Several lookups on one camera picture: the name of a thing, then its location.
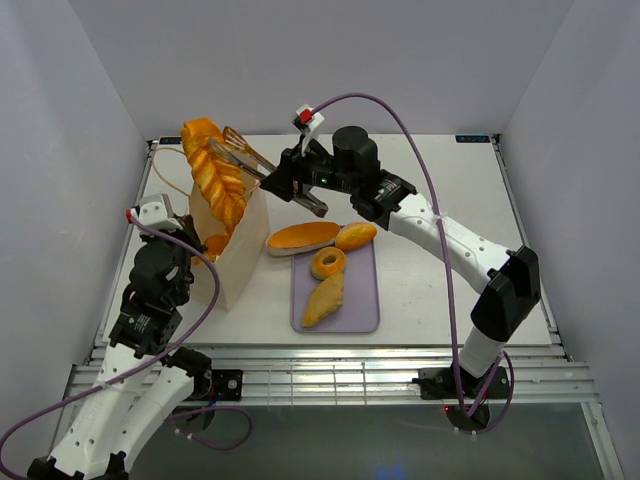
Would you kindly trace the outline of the small round bun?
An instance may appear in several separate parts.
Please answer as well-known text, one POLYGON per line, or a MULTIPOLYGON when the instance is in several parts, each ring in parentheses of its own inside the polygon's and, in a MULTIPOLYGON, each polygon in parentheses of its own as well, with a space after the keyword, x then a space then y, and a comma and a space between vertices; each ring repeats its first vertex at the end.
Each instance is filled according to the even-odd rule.
POLYGON ((335 238, 335 247, 342 251, 359 249, 373 241, 378 231, 375 225, 355 222, 341 228, 335 238))

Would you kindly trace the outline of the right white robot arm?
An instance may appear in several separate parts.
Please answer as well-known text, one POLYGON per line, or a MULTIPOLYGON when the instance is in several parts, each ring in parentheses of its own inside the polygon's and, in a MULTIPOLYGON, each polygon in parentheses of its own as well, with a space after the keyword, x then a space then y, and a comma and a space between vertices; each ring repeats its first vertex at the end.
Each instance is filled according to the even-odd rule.
POLYGON ((330 150, 300 138, 282 151, 261 187, 285 202, 307 198, 314 187, 347 194, 362 218, 428 251, 478 293, 473 327, 451 373, 454 390, 464 397, 487 386, 487 372, 540 301, 539 259, 532 249, 493 243, 437 212, 411 183, 382 168, 377 144, 361 127, 337 130, 330 150))

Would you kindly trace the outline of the metal serving tongs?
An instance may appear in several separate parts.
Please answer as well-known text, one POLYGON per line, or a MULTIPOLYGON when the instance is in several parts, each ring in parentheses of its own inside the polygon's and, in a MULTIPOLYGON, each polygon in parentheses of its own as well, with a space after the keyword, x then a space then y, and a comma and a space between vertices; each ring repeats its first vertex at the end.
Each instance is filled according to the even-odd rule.
POLYGON ((328 213, 327 204, 314 196, 309 187, 300 186, 292 178, 285 178, 276 165, 257 152, 232 127, 225 126, 221 138, 210 136, 208 147, 225 162, 254 177, 263 190, 286 202, 294 202, 319 218, 324 218, 328 213))

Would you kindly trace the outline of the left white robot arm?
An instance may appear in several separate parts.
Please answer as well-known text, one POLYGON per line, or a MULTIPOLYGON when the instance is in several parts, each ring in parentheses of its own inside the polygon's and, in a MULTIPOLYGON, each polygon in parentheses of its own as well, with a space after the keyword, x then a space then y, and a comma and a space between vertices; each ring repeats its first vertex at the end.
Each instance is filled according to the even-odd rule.
POLYGON ((60 443, 32 461, 30 479, 126 479, 136 457, 183 400, 212 387, 202 353, 168 348, 190 298, 192 258, 204 250, 189 215, 147 221, 120 313, 94 382, 60 443))

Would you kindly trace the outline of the large braided bread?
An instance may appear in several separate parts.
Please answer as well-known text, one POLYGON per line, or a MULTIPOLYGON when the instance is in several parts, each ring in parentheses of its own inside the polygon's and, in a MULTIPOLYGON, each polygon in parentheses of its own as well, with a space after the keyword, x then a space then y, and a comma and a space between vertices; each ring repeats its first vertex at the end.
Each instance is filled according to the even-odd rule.
POLYGON ((207 117, 190 120, 180 130, 182 147, 191 175, 213 218, 224 225, 231 236, 246 210, 246 186, 242 171, 225 161, 209 145, 211 139, 223 147, 222 131, 207 117))

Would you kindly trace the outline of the cream paper bag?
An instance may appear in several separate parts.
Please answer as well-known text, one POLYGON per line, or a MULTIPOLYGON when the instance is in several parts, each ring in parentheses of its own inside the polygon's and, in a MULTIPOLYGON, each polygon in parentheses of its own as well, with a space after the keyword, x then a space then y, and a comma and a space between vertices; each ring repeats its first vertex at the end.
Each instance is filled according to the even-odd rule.
MULTIPOLYGON (((177 214, 188 213, 193 217, 202 241, 224 232, 223 224, 211 215, 207 202, 193 183, 190 166, 179 147, 159 147, 152 156, 152 168, 145 191, 147 195, 167 194, 177 214)), ((225 312, 233 309, 248 285, 270 234, 264 193, 256 188, 257 180, 249 174, 243 173, 242 181, 248 193, 244 216, 231 235, 230 243, 214 262, 220 277, 216 308, 225 312)))

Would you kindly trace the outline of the orange glazed twisted bread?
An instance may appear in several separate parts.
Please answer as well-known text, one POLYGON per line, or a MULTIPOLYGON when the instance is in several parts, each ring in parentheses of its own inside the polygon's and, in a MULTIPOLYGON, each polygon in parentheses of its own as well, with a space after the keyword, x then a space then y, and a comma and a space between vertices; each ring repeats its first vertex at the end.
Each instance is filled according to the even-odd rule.
POLYGON ((230 243, 230 240, 231 236, 228 234, 215 234, 206 238, 204 240, 205 251, 203 255, 211 263, 215 263, 230 243))

